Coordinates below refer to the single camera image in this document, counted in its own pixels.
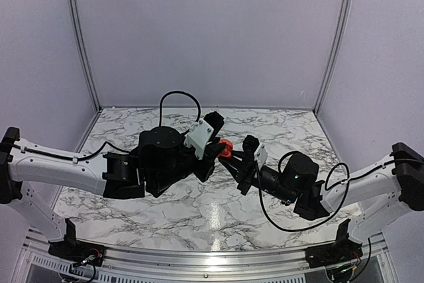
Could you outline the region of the left metal corner post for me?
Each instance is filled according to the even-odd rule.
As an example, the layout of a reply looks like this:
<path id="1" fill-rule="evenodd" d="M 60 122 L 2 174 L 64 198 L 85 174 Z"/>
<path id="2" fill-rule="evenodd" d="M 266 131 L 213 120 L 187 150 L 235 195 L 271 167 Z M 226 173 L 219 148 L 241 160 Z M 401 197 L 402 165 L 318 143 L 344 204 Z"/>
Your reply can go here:
<path id="1" fill-rule="evenodd" d="M 74 36 L 76 40 L 76 48 L 77 48 L 79 60 L 81 63 L 83 76 L 85 78 L 86 86 L 87 86 L 93 107 L 97 113 L 100 113 L 102 111 L 102 107 L 101 107 L 99 96 L 95 87 L 94 77 L 91 70 L 91 64 L 89 61 L 89 55 L 87 53 L 87 48 L 85 45 L 80 13 L 78 8 L 78 0 L 68 0 L 68 5 L 70 8 L 70 18 L 71 18 L 72 28 L 73 28 L 73 32 L 74 32 Z"/>

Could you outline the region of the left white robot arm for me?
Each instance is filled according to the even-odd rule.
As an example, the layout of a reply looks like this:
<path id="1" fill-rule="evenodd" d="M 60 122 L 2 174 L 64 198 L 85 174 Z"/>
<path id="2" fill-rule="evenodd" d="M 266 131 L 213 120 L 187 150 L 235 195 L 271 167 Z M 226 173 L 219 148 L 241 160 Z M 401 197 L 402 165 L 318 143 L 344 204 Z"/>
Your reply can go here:
<path id="1" fill-rule="evenodd" d="M 167 127 L 143 131 L 138 146 L 125 154 L 96 152 L 85 157 L 37 147 L 11 127 L 1 142 L 1 203 L 18 211 L 70 260 L 83 255 L 71 221 L 56 215 L 29 182 L 78 188 L 109 199 L 158 198 L 194 174 L 205 182 L 225 144 L 208 127 L 199 137 Z"/>

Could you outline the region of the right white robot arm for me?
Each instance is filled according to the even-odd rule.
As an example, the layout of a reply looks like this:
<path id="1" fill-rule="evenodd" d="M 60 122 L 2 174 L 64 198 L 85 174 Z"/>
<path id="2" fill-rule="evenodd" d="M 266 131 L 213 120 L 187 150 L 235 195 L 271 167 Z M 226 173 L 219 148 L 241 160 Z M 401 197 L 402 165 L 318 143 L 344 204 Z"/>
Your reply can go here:
<path id="1" fill-rule="evenodd" d="M 412 211 L 423 210 L 423 157 L 399 142 L 377 163 L 357 172 L 346 170 L 344 177 L 331 184 L 318 180 L 319 165 L 299 151 L 283 155 L 277 169 L 265 164 L 263 144 L 256 150 L 227 147 L 219 162 L 230 172 L 241 194 L 251 187 L 261 194 L 293 205 L 293 212 L 320 227 L 345 206 L 373 197 L 374 205 L 357 217 L 339 225 L 337 238 L 328 248 L 329 257 L 343 261 L 360 245 L 385 226 Z"/>

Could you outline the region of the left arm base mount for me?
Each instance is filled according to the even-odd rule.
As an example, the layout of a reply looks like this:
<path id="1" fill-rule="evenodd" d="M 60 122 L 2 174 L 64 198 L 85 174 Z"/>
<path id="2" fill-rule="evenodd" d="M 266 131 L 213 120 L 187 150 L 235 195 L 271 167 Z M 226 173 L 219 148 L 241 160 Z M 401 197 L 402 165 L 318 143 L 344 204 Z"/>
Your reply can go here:
<path id="1" fill-rule="evenodd" d="M 76 226 L 69 219 L 65 219 L 64 223 L 66 232 L 63 239 L 58 242 L 49 242 L 48 254 L 74 262 L 94 256 L 94 260 L 91 263 L 94 266 L 101 266 L 103 264 L 105 246 L 77 239 Z"/>

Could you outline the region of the aluminium front rail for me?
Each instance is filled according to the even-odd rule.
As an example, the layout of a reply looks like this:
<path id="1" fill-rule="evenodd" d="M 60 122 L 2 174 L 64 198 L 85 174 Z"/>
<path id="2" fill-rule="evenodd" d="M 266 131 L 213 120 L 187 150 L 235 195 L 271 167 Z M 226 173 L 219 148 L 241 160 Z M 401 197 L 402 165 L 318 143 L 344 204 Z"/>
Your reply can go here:
<path id="1" fill-rule="evenodd" d="M 104 244 L 96 282 L 328 282 L 337 264 L 311 268 L 305 247 L 258 251 L 167 251 Z M 71 263 L 48 254 L 41 233 L 30 229 L 10 282 L 59 282 L 89 270 L 69 271 Z"/>

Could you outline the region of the red round charging case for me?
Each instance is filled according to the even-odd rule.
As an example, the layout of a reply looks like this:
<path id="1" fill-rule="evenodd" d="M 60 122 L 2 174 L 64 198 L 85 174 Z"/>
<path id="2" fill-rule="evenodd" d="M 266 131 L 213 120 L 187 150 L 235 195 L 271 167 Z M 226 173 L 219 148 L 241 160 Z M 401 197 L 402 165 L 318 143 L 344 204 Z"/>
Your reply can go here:
<path id="1" fill-rule="evenodd" d="M 227 139 L 221 139 L 219 141 L 220 144 L 224 146 L 222 151 L 219 153 L 219 158 L 230 158 L 233 153 L 233 143 Z"/>

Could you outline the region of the metal corner post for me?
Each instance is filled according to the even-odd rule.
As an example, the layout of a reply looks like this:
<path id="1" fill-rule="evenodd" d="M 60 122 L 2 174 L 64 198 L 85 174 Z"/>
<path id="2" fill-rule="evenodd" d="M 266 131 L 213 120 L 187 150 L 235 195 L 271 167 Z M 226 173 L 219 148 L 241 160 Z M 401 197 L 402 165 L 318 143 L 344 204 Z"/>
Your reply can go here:
<path id="1" fill-rule="evenodd" d="M 94 77 L 91 70 L 91 64 L 89 61 L 89 55 L 87 53 L 87 48 L 85 45 L 80 13 L 78 8 L 78 0 L 68 0 L 68 5 L 70 8 L 70 18 L 71 18 L 72 28 L 73 28 L 73 32 L 74 32 L 74 36 L 76 40 L 76 48 L 77 48 L 79 60 L 81 63 L 83 76 L 85 78 L 86 86 L 87 86 L 93 107 L 97 113 L 100 113 L 102 111 L 102 107 L 101 107 L 99 96 L 95 87 Z"/>
<path id="2" fill-rule="evenodd" d="M 341 0 L 341 6 L 336 23 L 335 34 L 329 52 L 329 57 L 325 66 L 323 80 L 321 82 L 319 93 L 315 101 L 315 106 L 313 108 L 313 113 L 315 116 L 318 116 L 318 114 L 320 113 L 325 101 L 325 97 L 329 90 L 331 78 L 333 77 L 336 68 L 339 50 L 343 41 L 343 36 L 345 34 L 351 3 L 352 0 Z"/>

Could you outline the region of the right metal corner post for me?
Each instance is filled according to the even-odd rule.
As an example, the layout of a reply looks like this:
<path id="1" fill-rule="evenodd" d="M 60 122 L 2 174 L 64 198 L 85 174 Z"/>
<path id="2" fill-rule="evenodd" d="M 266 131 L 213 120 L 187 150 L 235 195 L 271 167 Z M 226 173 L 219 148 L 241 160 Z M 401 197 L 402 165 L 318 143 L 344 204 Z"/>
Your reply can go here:
<path id="1" fill-rule="evenodd" d="M 352 0 L 341 0 L 341 6 L 336 23 L 335 34 L 329 52 L 329 57 L 325 66 L 323 80 L 321 82 L 319 93 L 315 101 L 315 106 L 313 108 L 313 113 L 315 116 L 318 116 L 318 114 L 320 113 L 325 101 L 325 97 L 329 90 L 331 78 L 333 77 L 336 68 L 339 50 L 343 41 L 343 36 L 345 34 L 351 3 Z"/>

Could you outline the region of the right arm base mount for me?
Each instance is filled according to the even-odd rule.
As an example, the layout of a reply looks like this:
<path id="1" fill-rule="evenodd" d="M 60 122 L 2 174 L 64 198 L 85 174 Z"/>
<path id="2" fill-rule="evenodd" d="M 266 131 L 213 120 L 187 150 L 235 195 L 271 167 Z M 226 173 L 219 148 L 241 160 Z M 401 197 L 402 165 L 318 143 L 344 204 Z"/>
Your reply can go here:
<path id="1" fill-rule="evenodd" d="M 333 243 L 306 248 L 305 260 L 310 268 L 347 262 L 363 255 L 362 244 L 355 243 L 350 239 L 348 233 L 349 225 L 350 219 L 343 221 L 339 225 L 336 239 Z"/>

